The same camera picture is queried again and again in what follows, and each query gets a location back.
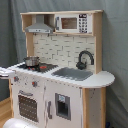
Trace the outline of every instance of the range hood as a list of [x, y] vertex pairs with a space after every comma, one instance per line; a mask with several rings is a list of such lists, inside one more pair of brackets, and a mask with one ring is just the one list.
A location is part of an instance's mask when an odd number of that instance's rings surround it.
[[44, 23], [44, 15], [36, 15], [36, 23], [25, 28], [25, 32], [53, 33], [52, 27]]

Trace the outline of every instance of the play kitchen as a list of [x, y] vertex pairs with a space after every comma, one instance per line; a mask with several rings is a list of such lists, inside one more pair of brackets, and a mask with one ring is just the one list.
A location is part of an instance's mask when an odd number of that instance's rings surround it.
[[3, 128], [105, 128], [102, 12], [21, 13], [27, 56], [0, 68], [10, 80], [12, 116]]

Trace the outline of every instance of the wooden shelf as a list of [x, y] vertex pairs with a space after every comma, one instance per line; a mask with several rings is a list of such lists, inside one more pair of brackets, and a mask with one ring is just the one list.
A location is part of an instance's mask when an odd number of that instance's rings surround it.
[[80, 36], [93, 36], [93, 34], [85, 34], [85, 33], [64, 33], [64, 32], [53, 32], [53, 34], [58, 34], [58, 35], [64, 35], [64, 34], [68, 34], [68, 35], [80, 35]]
[[103, 10], [90, 10], [90, 11], [59, 11], [59, 12], [27, 12], [20, 13], [21, 15], [36, 15], [36, 14], [82, 14], [82, 13], [98, 13], [103, 12]]
[[32, 15], [21, 15], [22, 18], [22, 31], [25, 32], [25, 28], [32, 25]]

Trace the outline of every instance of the stovetop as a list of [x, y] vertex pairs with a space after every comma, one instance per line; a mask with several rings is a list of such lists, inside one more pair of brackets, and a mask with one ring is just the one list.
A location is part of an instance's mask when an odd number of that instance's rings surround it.
[[55, 67], [58, 67], [58, 65], [53, 64], [46, 64], [46, 63], [39, 63], [37, 66], [26, 66], [26, 64], [22, 64], [20, 66], [17, 66], [18, 68], [30, 70], [30, 71], [36, 71], [36, 72], [47, 72]]

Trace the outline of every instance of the oven window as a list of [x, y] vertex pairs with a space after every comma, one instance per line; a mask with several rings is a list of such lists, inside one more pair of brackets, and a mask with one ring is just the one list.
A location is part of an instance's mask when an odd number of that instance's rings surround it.
[[77, 29], [77, 18], [61, 18], [62, 29]]
[[37, 102], [33, 99], [18, 95], [20, 115], [38, 122], [37, 119]]

